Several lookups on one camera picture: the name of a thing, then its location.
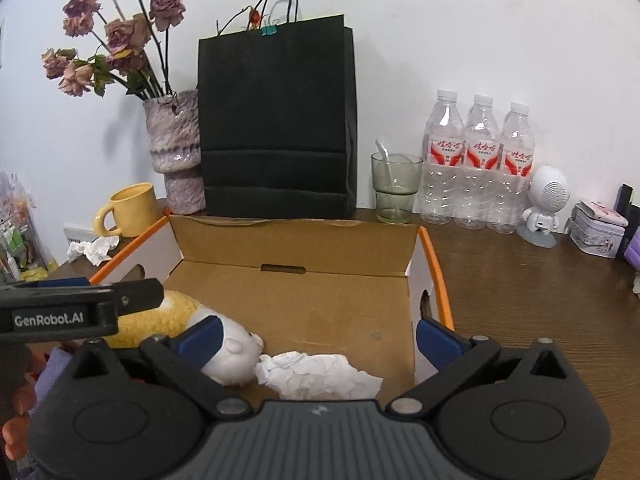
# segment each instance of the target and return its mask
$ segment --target silver screw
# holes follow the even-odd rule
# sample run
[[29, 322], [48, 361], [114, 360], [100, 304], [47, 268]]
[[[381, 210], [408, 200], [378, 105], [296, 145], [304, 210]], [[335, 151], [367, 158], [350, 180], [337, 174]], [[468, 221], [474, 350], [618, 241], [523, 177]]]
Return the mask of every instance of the silver screw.
[[391, 409], [400, 415], [415, 415], [422, 409], [422, 403], [413, 397], [400, 397], [391, 403]]
[[249, 404], [239, 397], [222, 399], [216, 404], [216, 409], [223, 415], [241, 415], [249, 410]]

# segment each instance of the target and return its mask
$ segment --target cardboard bottom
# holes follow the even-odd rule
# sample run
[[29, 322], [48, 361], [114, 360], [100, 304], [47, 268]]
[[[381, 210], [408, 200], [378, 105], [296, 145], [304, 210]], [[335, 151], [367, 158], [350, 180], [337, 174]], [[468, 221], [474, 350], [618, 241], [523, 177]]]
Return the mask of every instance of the cardboard bottom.
[[[182, 261], [164, 282], [241, 323], [265, 353], [343, 354], [382, 377], [384, 406], [414, 386], [414, 335], [407, 279], [263, 271]], [[238, 388], [255, 407], [277, 393], [257, 383]]]

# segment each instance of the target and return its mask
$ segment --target cardboard box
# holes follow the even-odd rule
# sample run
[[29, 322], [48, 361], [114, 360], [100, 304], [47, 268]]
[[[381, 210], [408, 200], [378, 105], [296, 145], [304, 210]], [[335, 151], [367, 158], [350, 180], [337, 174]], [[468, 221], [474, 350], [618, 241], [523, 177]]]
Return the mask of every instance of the cardboard box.
[[[384, 379], [382, 404], [435, 372], [415, 344], [421, 316], [454, 328], [433, 246], [418, 226], [171, 216], [92, 283], [117, 282], [132, 270], [237, 320], [270, 355], [344, 354]], [[254, 405], [276, 397], [258, 384], [239, 392]]]

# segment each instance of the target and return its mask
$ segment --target white bottle cap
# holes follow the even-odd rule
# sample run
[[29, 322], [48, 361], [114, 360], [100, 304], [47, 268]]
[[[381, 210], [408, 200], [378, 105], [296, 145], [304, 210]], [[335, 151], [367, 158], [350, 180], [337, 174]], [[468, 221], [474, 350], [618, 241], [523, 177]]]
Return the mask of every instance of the white bottle cap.
[[511, 103], [511, 111], [516, 112], [517, 114], [529, 115], [529, 105], [524, 105], [522, 103]]
[[439, 89], [438, 99], [442, 99], [443, 101], [452, 101], [455, 103], [458, 100], [458, 92]]
[[474, 95], [474, 103], [481, 106], [493, 106], [494, 98], [490, 95], [476, 94]]

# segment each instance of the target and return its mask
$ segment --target astronaut figurine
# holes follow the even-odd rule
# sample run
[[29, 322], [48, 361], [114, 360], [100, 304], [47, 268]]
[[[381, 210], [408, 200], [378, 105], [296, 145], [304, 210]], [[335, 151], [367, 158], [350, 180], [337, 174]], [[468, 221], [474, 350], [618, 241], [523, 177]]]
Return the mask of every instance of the astronaut figurine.
[[522, 213], [526, 224], [518, 227], [518, 234], [539, 247], [553, 247], [556, 239], [551, 234], [551, 229], [560, 227], [556, 213], [569, 202], [570, 196], [564, 174], [556, 168], [541, 166], [533, 176], [529, 188], [529, 200], [533, 207]]

